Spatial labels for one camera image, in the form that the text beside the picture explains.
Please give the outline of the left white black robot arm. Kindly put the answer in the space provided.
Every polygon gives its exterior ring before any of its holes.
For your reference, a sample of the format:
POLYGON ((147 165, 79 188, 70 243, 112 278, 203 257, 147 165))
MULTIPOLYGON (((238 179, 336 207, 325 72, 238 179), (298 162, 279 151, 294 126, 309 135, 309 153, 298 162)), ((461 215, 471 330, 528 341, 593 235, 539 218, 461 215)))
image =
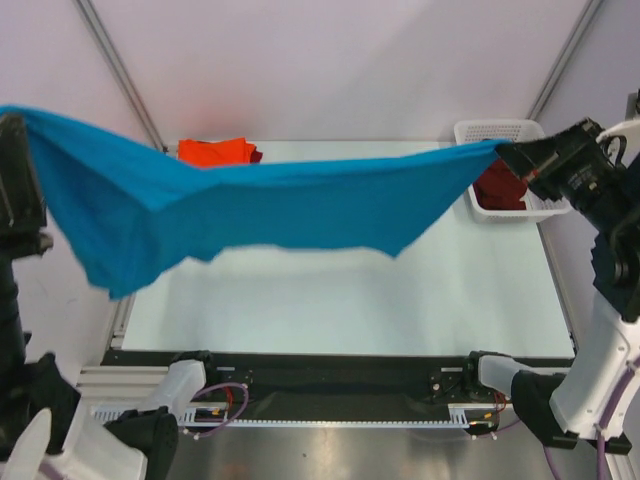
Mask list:
POLYGON ((53 245, 46 207, 17 114, 1 117, 1 476, 4 479, 164 479, 177 419, 193 397, 213 398, 219 374, 197 359, 173 363, 140 406, 101 424, 60 374, 55 356, 26 360, 13 261, 53 245))

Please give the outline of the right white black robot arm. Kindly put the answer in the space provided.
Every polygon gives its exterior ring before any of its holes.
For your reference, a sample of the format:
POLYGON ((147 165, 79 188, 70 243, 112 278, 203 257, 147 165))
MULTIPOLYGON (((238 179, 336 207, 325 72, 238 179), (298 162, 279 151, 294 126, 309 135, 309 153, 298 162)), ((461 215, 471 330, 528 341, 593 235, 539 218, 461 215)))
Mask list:
POLYGON ((534 194, 567 200, 597 231, 594 317, 569 370, 539 373, 510 356, 474 351, 461 376, 473 401, 494 392, 509 397, 547 447, 586 440, 605 453, 631 449, 623 423, 639 389, 639 162, 622 158, 638 144, 636 118, 608 129, 585 118, 553 136, 496 149, 534 194))

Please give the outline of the blue t shirt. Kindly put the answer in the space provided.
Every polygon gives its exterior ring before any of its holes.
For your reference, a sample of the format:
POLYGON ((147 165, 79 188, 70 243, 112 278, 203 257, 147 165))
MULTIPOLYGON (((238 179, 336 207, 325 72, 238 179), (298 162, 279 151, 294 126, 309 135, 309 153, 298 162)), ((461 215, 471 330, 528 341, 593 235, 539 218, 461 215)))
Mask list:
POLYGON ((493 141, 351 160, 199 169, 52 112, 26 124, 47 206, 88 281, 114 299, 227 248, 399 255, 496 160, 493 141))

